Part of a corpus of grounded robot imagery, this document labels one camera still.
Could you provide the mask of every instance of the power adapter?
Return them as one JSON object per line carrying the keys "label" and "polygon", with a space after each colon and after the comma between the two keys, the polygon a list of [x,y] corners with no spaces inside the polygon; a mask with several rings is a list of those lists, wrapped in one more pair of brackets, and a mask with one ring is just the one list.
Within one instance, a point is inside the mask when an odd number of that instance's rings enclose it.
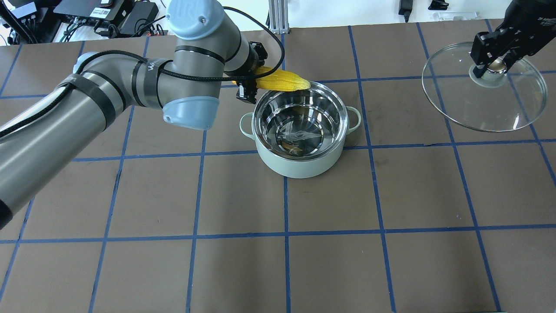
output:
{"label": "power adapter", "polygon": [[120,26],[118,37],[131,37],[139,31],[144,24],[155,20],[158,7],[153,2],[136,1],[133,9]]}

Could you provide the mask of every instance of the table surface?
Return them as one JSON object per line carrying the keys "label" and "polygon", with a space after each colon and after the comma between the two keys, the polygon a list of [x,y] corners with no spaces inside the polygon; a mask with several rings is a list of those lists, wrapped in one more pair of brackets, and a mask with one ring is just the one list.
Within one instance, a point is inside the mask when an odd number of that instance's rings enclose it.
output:
{"label": "table surface", "polygon": [[[284,67],[361,110],[338,162],[267,168],[224,84],[215,126],[131,106],[0,231],[0,312],[553,312],[556,101],[479,133],[421,88],[426,59],[499,21],[294,28]],[[272,40],[246,32],[278,59]],[[0,124],[87,51],[171,58],[175,38],[0,48]],[[530,58],[556,92],[556,42]]]}

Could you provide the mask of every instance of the pot handle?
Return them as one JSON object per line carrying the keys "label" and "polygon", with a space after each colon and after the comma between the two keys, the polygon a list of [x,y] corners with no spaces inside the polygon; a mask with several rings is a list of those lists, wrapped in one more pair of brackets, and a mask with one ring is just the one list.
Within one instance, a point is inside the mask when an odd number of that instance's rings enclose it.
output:
{"label": "pot handle", "polygon": [[356,108],[352,107],[352,106],[346,106],[346,109],[347,109],[348,111],[352,111],[353,113],[355,113],[355,115],[357,115],[357,125],[353,126],[352,128],[349,128],[349,129],[347,130],[347,132],[346,132],[346,135],[349,135],[349,134],[351,134],[354,130],[356,130],[356,129],[359,127],[359,125],[361,125],[361,113],[359,113],[359,111],[358,111]]}
{"label": "pot handle", "polygon": [[248,132],[244,131],[243,127],[241,126],[243,124],[243,121],[245,120],[245,118],[248,117],[248,116],[252,119],[253,118],[253,112],[249,112],[249,113],[247,113],[247,114],[245,114],[244,116],[241,117],[241,119],[240,119],[240,130],[241,130],[241,133],[244,134],[246,137],[255,140],[255,135],[249,134]]}

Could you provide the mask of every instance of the white surface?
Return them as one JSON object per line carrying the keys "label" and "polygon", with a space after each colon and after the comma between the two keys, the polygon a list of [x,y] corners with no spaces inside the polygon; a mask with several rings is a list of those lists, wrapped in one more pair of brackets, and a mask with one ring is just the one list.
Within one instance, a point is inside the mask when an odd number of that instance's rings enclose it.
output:
{"label": "white surface", "polygon": [[[158,17],[163,16],[166,10],[161,0],[151,0],[158,5]],[[162,0],[166,6],[170,0]],[[269,10],[267,0],[219,0],[223,6],[240,9],[259,22],[265,23]],[[429,11],[430,0],[414,0],[413,12],[409,18],[410,22],[436,21],[434,13],[438,12],[478,12],[479,18],[503,18],[504,12],[511,0],[447,0],[450,3],[447,11]],[[288,16],[290,27],[329,27],[346,25],[373,25],[403,23],[403,16],[398,15],[399,0],[289,0]],[[259,27],[247,18],[235,13],[227,12],[230,18],[242,31],[259,30]],[[159,24],[164,28],[166,21],[163,19]],[[62,24],[55,41],[59,41],[66,29]],[[4,37],[9,31],[0,31]],[[106,39],[92,32],[92,27],[81,27],[71,38],[71,41]]]}

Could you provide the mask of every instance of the light blue joint cap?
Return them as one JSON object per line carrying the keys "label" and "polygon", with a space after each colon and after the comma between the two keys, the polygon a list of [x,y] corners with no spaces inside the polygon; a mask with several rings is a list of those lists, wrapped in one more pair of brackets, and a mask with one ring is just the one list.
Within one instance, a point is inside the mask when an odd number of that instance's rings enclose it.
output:
{"label": "light blue joint cap", "polygon": [[98,52],[85,52],[77,58],[77,63],[73,66],[73,73],[77,72],[77,69],[81,66],[81,63],[86,59],[92,57],[93,55],[97,54]]}
{"label": "light blue joint cap", "polygon": [[181,127],[207,130],[212,127],[220,101],[209,96],[176,99],[163,108],[164,121]]}
{"label": "light blue joint cap", "polygon": [[168,26],[183,40],[198,40],[212,34],[224,20],[217,0],[173,0],[166,10]]}

